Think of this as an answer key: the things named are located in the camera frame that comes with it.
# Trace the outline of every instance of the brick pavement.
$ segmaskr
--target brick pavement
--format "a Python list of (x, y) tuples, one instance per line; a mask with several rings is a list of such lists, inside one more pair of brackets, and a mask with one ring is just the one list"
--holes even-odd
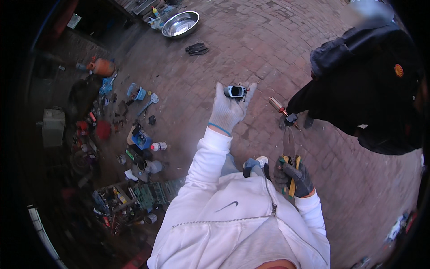
[[(156, 126), (146, 130), (170, 145), (154, 154), (170, 162), (161, 176), (169, 180), (186, 175), (211, 114), (215, 83), (246, 80), (259, 82), (258, 90), (244, 121), (233, 130), (231, 153), (238, 167), (249, 157), (266, 155), (272, 169), (282, 152), (283, 133), (277, 127), (280, 115), (268, 99), (274, 96), (287, 104), (310, 81), (310, 51), (347, 30), (339, 19), (344, 1), (186, 0), (183, 5), (201, 15), (194, 34), (168, 40), (149, 31), (129, 51), (119, 48), (114, 55), (121, 68), (115, 80), (119, 98), (132, 81), (160, 97), (148, 109), (157, 118)], [(197, 42), (210, 51), (186, 54), (185, 47)], [(131, 106), (129, 115), (138, 106), (142, 104)], [(113, 139), (122, 150), (123, 136)], [(363, 256), (372, 263), (386, 257), (385, 236), (395, 219), (415, 204), (420, 152), (374, 154), (322, 121), (304, 130), (297, 144), (321, 197), (332, 268), (349, 268)]]

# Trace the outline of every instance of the white hoodie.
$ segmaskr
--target white hoodie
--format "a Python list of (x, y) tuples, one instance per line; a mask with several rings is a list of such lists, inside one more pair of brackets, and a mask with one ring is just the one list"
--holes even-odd
[(267, 218), (275, 217), (302, 269), (330, 268), (318, 195), (295, 197), (297, 211), (254, 172), (248, 178), (242, 173), (220, 177), (231, 140), (206, 129), (186, 183), (166, 212), (148, 267), (216, 269)]

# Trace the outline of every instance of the blue plastic basket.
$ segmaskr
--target blue plastic basket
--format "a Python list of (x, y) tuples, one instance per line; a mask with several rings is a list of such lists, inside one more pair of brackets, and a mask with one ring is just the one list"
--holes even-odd
[(135, 97), (135, 100), (143, 100), (143, 98), (145, 98), (145, 95), (146, 95), (146, 90), (144, 90), (144, 89), (142, 89), (142, 87), (140, 87), (139, 93)]

